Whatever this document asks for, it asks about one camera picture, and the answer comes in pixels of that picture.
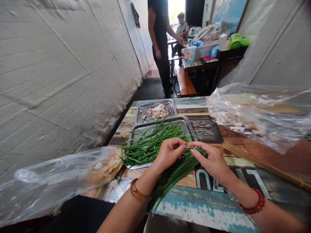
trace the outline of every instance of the black pants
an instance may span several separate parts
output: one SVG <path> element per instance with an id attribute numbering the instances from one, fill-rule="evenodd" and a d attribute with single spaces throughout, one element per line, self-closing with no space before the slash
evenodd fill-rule
<path id="1" fill-rule="evenodd" d="M 180 44 L 175 44 L 175 46 L 172 49 L 172 57 L 175 56 L 176 52 L 178 56 L 181 57 L 182 56 L 181 49 L 182 49 L 182 46 Z"/>
<path id="2" fill-rule="evenodd" d="M 162 80 L 162 86 L 164 90 L 170 89 L 170 67 L 168 62 L 168 50 L 167 50 L 167 42 L 164 45 L 158 44 L 159 50 L 161 52 L 161 59 L 156 58 L 155 48 L 152 46 L 153 58 L 155 59 L 155 64 L 159 70 L 160 78 Z"/>

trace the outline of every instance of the forearm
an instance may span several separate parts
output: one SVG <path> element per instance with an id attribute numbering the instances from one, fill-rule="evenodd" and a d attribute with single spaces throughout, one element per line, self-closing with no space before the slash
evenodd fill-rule
<path id="1" fill-rule="evenodd" d="M 166 30 L 167 30 L 167 32 L 168 32 L 172 37 L 174 37 L 176 40 L 179 39 L 179 35 L 177 35 L 177 34 L 174 32 L 174 30 L 171 28 L 170 25 L 167 25 L 167 26 L 166 26 Z"/>
<path id="2" fill-rule="evenodd" d="M 231 178 L 223 185 L 234 195 L 245 208 L 256 206 L 259 198 L 258 194 L 239 180 L 233 173 Z M 265 199 L 265 206 L 261 211 L 250 216 L 258 225 L 262 232 L 307 232 L 307 226 L 282 210 L 272 202 Z"/>
<path id="3" fill-rule="evenodd" d="M 151 38 L 151 42 L 153 44 L 153 47 L 155 48 L 155 50 L 159 50 L 158 48 L 158 44 L 156 43 L 156 35 L 155 35 L 155 32 L 153 29 L 149 29 L 149 35 L 150 35 L 150 38 Z"/>
<path id="4" fill-rule="evenodd" d="M 149 196 L 152 193 L 160 174 L 160 171 L 151 165 L 136 181 L 135 186 L 137 190 L 142 194 Z M 130 189 L 128 189 L 115 204 L 97 232 L 132 232 L 142 221 L 149 201 L 150 199 L 141 201 L 136 200 Z"/>
<path id="5" fill-rule="evenodd" d="M 180 36 L 185 36 L 185 35 L 187 35 L 187 34 L 188 34 L 188 32 L 189 32 L 189 30 L 184 31 L 183 33 L 181 33 L 181 34 L 180 34 Z"/>

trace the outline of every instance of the person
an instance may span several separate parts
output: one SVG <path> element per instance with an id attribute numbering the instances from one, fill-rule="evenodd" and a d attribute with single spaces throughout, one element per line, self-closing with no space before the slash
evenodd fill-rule
<path id="1" fill-rule="evenodd" d="M 206 151 L 207 158 L 196 149 L 191 149 L 191 153 L 205 170 L 224 185 L 240 204 L 245 208 L 256 206 L 259 201 L 258 193 L 236 177 L 219 149 L 203 142 L 190 142 L 188 145 L 201 147 Z M 151 200 L 149 196 L 162 172 L 177 159 L 180 159 L 185 149 L 186 143 L 179 138 L 164 140 L 155 161 L 135 183 L 136 189 L 146 198 L 138 201 L 131 189 L 128 189 L 115 204 L 97 232 L 133 232 L 146 213 L 148 202 Z M 267 199 L 265 199 L 262 210 L 250 216 L 262 232 L 286 233 L 309 232 L 310 230 L 307 225 Z"/>
<path id="2" fill-rule="evenodd" d="M 173 94 L 171 90 L 173 84 L 169 81 L 170 66 L 166 32 L 181 45 L 184 44 L 184 40 L 169 25 L 167 0 L 148 0 L 148 29 L 152 41 L 153 58 L 159 70 L 163 91 L 165 94 Z"/>
<path id="3" fill-rule="evenodd" d="M 177 27 L 176 34 L 182 37 L 183 39 L 185 39 L 188 36 L 188 32 L 189 32 L 188 23 L 185 22 L 185 14 L 183 12 L 180 12 L 177 15 L 177 18 L 179 21 L 179 26 Z M 179 57 L 181 57 L 182 56 L 181 49 L 182 49 L 182 46 L 179 43 L 175 44 L 175 46 L 172 49 L 172 57 L 174 57 L 176 53 L 178 54 Z M 179 66 L 181 66 L 181 64 L 182 64 L 182 60 L 179 59 Z"/>

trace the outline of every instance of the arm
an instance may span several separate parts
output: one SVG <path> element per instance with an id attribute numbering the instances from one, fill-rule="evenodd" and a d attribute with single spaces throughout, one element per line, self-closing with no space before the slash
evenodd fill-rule
<path id="1" fill-rule="evenodd" d="M 161 52 L 158 48 L 158 45 L 156 43 L 156 35 L 155 31 L 153 30 L 155 26 L 155 21 L 156 21 L 156 13 L 152 9 L 152 7 L 149 7 L 148 9 L 148 30 L 149 30 L 149 35 L 153 44 L 153 47 L 155 48 L 155 54 L 158 59 L 161 59 Z"/>
<path id="2" fill-rule="evenodd" d="M 169 17 L 167 17 L 167 25 L 166 25 L 166 31 L 172 36 L 174 37 L 176 40 L 178 40 L 178 43 L 180 43 L 182 46 L 184 45 L 184 39 L 182 37 L 180 37 L 179 35 L 177 35 L 174 30 L 171 28 L 171 26 L 169 25 Z"/>
<path id="3" fill-rule="evenodd" d="M 180 37 L 183 37 L 183 36 L 187 35 L 188 32 L 189 32 L 189 30 L 186 30 L 186 31 L 180 33 L 179 36 L 180 36 Z"/>
<path id="4" fill-rule="evenodd" d="M 136 181 L 137 190 L 150 196 L 161 173 L 181 157 L 186 149 L 185 144 L 179 138 L 164 140 L 155 161 Z M 97 233 L 133 232 L 142 221 L 149 201 L 150 199 L 136 200 L 128 189 L 112 208 Z"/>
<path id="5" fill-rule="evenodd" d="M 220 150 L 203 142 L 191 142 L 189 146 L 199 146 L 208 153 L 205 158 L 195 149 L 191 153 L 200 161 L 206 171 L 223 184 L 245 208 L 254 207 L 258 202 L 257 193 L 239 180 L 230 170 Z M 251 214 L 262 232 L 309 232 L 308 227 L 265 199 L 265 206 L 259 213 Z"/>

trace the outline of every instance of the hand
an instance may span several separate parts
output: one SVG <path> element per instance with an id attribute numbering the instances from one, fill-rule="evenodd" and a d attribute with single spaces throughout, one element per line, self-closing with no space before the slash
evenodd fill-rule
<path id="1" fill-rule="evenodd" d="M 161 59 L 161 52 L 160 52 L 159 49 L 156 50 L 155 55 L 156 55 L 156 58 L 157 58 L 157 59 Z"/>
<path id="2" fill-rule="evenodd" d="M 181 46 L 185 47 L 185 42 L 184 42 L 184 39 L 183 39 L 182 37 L 179 37 L 179 38 L 178 38 L 178 43 L 179 43 Z"/>
<path id="3" fill-rule="evenodd" d="M 188 145 L 191 147 L 199 146 L 206 151 L 208 154 L 207 158 L 205 158 L 196 149 L 191 149 L 191 153 L 194 157 L 197 158 L 197 160 L 199 160 L 201 166 L 204 167 L 212 177 L 218 180 L 218 182 L 226 186 L 226 184 L 230 182 L 232 178 L 236 177 L 230 170 L 224 156 L 219 149 L 203 142 L 189 142 Z"/>
<path id="4" fill-rule="evenodd" d="M 152 165 L 156 166 L 162 173 L 173 165 L 177 159 L 181 159 L 181 154 L 186 151 L 186 147 L 186 143 L 180 138 L 164 140 Z"/>

